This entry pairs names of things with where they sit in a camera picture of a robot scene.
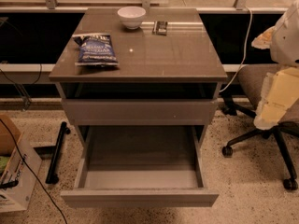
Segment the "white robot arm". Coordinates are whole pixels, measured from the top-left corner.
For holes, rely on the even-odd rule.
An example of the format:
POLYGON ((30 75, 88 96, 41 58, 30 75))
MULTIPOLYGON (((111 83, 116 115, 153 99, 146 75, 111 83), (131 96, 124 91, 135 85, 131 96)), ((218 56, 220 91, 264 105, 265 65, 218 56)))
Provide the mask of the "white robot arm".
POLYGON ((263 80, 254 125, 269 130, 278 125, 287 111, 299 99, 299 1, 294 1, 268 33, 271 59, 282 66, 275 74, 269 72, 263 80))

